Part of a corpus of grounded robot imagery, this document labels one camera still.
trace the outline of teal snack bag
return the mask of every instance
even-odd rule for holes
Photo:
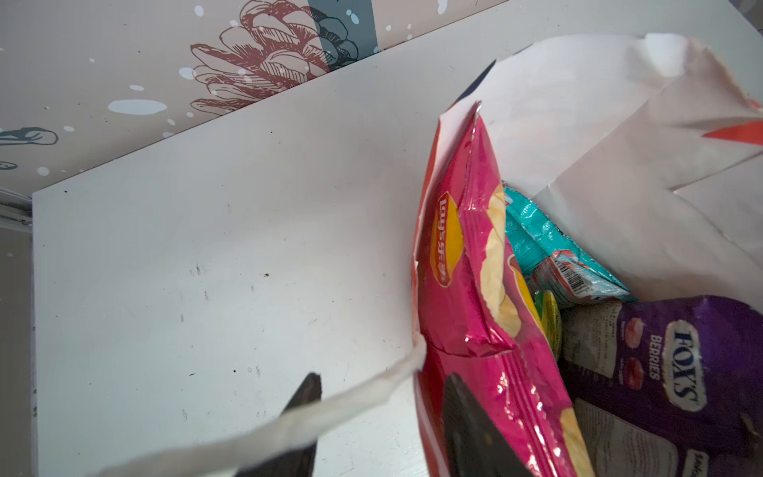
[[[559,308],[635,301],[623,283],[504,182],[506,238],[531,292],[549,290]]]

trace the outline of flower illustration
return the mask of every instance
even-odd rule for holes
[[[216,96],[192,102],[199,111],[226,114],[358,59],[342,21],[307,0],[251,0],[220,41],[226,50],[191,46],[204,63],[193,74]]]

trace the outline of white label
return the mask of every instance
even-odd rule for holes
[[[684,473],[681,477],[707,477],[708,467],[710,467],[710,456],[700,450],[689,449],[686,451]]]
[[[564,314],[562,356],[612,379],[617,363],[620,303],[572,308]]]
[[[669,440],[581,399],[575,415],[597,477],[675,477],[678,449]]]
[[[707,404],[700,337],[697,328],[688,321],[673,321],[665,329],[662,378],[672,404],[685,411],[699,411]]]

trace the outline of wallpaper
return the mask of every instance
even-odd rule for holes
[[[31,194],[502,1],[0,2],[0,186]]]

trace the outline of white table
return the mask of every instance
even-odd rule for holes
[[[726,0],[512,0],[36,193],[37,474],[230,436],[309,371],[332,395],[403,356],[437,115],[533,41],[650,31],[763,98]],[[316,477],[425,474],[410,385],[318,443]]]

